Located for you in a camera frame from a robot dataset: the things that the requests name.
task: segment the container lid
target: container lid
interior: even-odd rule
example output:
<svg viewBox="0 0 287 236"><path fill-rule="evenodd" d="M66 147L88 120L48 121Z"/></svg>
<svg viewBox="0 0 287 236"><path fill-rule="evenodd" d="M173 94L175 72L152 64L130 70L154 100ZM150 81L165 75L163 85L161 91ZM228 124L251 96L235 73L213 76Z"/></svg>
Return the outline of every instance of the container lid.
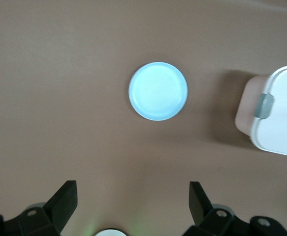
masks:
<svg viewBox="0 0 287 236"><path fill-rule="evenodd" d="M133 108L150 120L166 120L178 114L187 94L183 74L165 62L152 62L141 67L129 85L129 99Z"/></svg>
<svg viewBox="0 0 287 236"><path fill-rule="evenodd" d="M251 139L262 150L287 155L287 66L270 75L265 85Z"/></svg>

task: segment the plastic food container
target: plastic food container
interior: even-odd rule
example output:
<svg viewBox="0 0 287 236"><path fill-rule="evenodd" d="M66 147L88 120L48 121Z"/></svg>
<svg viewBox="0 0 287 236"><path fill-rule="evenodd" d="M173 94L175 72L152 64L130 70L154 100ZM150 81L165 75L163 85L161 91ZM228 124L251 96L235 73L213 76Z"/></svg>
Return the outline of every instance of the plastic food container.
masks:
<svg viewBox="0 0 287 236"><path fill-rule="evenodd" d="M287 66L247 82L235 125L259 149L287 155Z"/></svg>

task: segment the beige tabletop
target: beige tabletop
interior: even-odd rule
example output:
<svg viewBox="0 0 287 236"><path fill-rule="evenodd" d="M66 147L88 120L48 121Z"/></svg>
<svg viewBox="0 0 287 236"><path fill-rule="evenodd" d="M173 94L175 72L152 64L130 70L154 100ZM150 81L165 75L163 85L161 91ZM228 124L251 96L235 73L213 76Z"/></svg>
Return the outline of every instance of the beige tabletop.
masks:
<svg viewBox="0 0 287 236"><path fill-rule="evenodd" d="M128 99L153 61L189 87L166 121ZM234 124L246 82L285 65L287 0L0 0L0 213L11 219L75 179L63 236L180 236L193 224L189 182L200 181L242 220L287 229L287 156Z"/></svg>

